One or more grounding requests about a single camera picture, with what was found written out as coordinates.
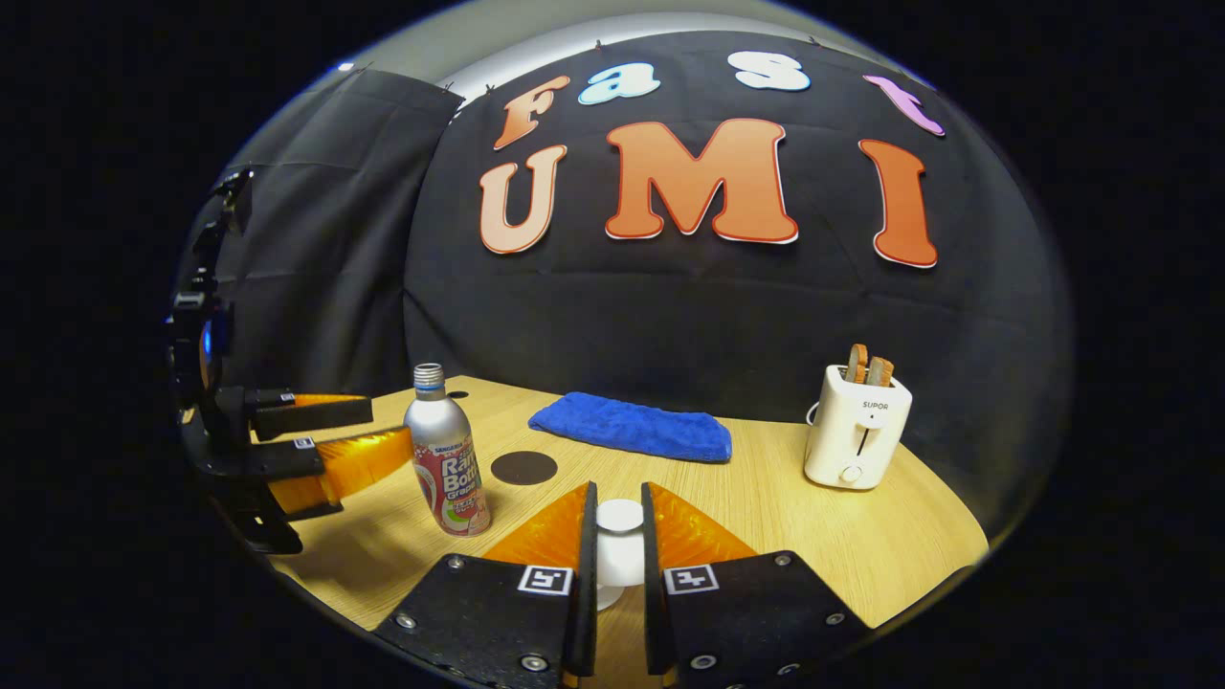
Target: folded towel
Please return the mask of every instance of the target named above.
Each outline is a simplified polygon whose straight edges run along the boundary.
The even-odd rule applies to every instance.
[[[697,462],[731,459],[731,434],[710,414],[665,412],[571,392],[537,412],[528,425],[573,440]]]

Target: pink letter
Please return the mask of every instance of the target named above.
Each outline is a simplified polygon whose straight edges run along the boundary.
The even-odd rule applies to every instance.
[[[931,120],[927,115],[922,114],[922,110],[919,109],[919,105],[922,105],[922,103],[920,103],[914,96],[902,91],[900,86],[893,83],[883,76],[864,75],[864,78],[880,86],[881,91],[889,97],[889,101],[893,101],[893,104],[902,110],[902,114],[910,118],[910,121],[926,129],[936,136],[944,136],[944,128],[940,126],[940,124],[935,120]]]

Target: dark circular mat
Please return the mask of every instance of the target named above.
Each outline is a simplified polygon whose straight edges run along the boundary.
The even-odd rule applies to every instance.
[[[514,485],[535,485],[544,483],[557,473],[557,462],[540,452],[507,452],[494,460],[490,467],[494,476],[503,483]]]

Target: white toaster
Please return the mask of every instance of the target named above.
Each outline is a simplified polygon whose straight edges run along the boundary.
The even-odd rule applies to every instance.
[[[910,391],[894,378],[889,386],[843,380],[846,367],[826,367],[804,473],[823,485],[867,490],[889,468],[910,416]]]

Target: wooden table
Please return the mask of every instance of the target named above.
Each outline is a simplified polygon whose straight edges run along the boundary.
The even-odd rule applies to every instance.
[[[447,380],[473,427],[473,441],[494,515],[485,533],[454,538],[435,525],[408,465],[344,500],[344,511],[294,522],[304,550],[271,555],[285,573],[342,615],[374,629],[448,552],[480,555],[541,508],[587,481],[599,499],[638,500],[652,481],[728,527],[760,553],[790,549],[870,626],[880,626],[957,569],[979,561],[986,537],[970,510],[909,450],[899,446],[884,481],[853,492],[804,474],[809,428],[719,418],[731,432],[733,457],[702,465],[609,450],[528,428],[528,418],[557,395],[474,378]],[[374,400],[375,422],[310,433],[316,440],[402,423],[413,390]],[[293,436],[285,435],[278,440]],[[537,485],[499,481],[490,463],[516,450],[557,462]],[[657,688],[647,674],[642,586],[626,588],[598,613],[597,687]]]

